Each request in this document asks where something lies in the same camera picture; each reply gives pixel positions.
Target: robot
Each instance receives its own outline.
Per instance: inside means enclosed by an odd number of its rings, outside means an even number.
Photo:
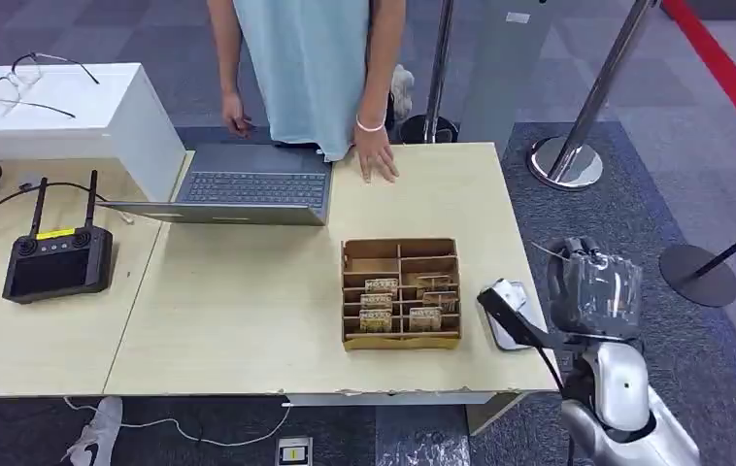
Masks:
[[[639,332],[641,269],[586,237],[561,240],[550,252],[551,319],[564,333],[547,333],[523,316],[507,281],[477,300],[518,345],[546,360],[573,441],[597,466],[699,465],[697,445],[649,385],[645,359],[631,346]],[[574,353],[564,382],[542,349]],[[573,445],[569,450],[573,455]]]

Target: yellow label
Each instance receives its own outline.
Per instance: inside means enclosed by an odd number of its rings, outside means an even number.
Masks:
[[[50,238],[59,238],[60,236],[73,235],[76,231],[76,228],[65,228],[64,230],[46,231],[45,233],[37,233],[36,239],[47,240]]]

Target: light blue shirt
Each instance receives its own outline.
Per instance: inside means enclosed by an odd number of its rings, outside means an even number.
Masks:
[[[234,0],[271,139],[342,159],[365,85],[370,0]]]

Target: hand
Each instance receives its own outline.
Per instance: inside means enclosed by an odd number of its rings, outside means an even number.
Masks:
[[[243,138],[250,135],[251,117],[245,115],[242,99],[237,92],[222,95],[222,121],[232,133]]]
[[[359,154],[359,167],[362,169],[362,179],[371,182],[371,170],[376,167],[380,174],[391,183],[394,183],[399,172],[393,163],[393,152],[388,141],[385,128],[379,131],[363,131],[359,126],[353,127],[353,143]]]

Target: light wood tabletop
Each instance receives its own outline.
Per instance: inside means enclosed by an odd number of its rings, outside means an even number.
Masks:
[[[88,186],[99,171],[99,193],[111,199],[144,200],[115,160],[5,161],[0,199],[25,180]],[[48,188],[41,231],[84,224],[87,193],[73,187]],[[128,225],[108,209],[97,209],[94,223],[115,240],[111,287],[99,294],[29,305],[2,299],[13,241],[28,233],[36,193],[0,206],[0,396],[98,394],[117,352],[140,281],[151,256],[158,222],[137,217]]]
[[[105,392],[555,389],[536,351],[496,348],[476,304],[505,278],[541,309],[493,145],[394,153],[394,184],[364,183],[352,156],[336,164],[326,227],[164,224]],[[340,247],[360,238],[456,239],[456,349],[344,351]]]

